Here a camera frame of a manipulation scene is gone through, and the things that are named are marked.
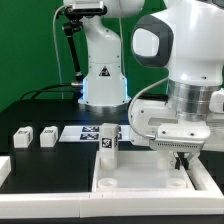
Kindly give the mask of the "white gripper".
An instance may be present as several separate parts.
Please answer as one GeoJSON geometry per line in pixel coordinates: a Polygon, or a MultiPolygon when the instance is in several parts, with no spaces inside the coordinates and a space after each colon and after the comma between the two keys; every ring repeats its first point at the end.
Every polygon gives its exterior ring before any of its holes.
{"type": "MultiPolygon", "coordinates": [[[[160,125],[171,124],[201,124],[210,128],[210,136],[205,141],[201,151],[224,152],[224,115],[211,113],[205,120],[188,121],[178,118],[175,112],[164,101],[138,99],[132,102],[128,110],[130,124],[129,138],[137,146],[149,146],[149,141],[154,140],[160,125]]],[[[185,153],[183,164],[189,170],[199,153],[185,153]]],[[[182,162],[178,153],[174,153],[176,159],[175,169],[180,169],[182,162]]]]}

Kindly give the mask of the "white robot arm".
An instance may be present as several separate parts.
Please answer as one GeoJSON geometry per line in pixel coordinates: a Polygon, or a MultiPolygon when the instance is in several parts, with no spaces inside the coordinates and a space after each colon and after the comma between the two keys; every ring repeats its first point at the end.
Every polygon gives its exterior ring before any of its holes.
{"type": "Polygon", "coordinates": [[[211,138],[209,120],[224,118],[224,0],[164,0],[165,9],[135,25],[131,50],[137,62],[165,68],[162,100],[126,96],[120,72],[121,42],[107,35],[102,17],[136,14],[145,0],[63,0],[69,20],[79,19],[87,37],[89,71],[78,103],[94,112],[128,106],[133,144],[157,153],[170,169],[177,152],[197,154],[211,138]]]}

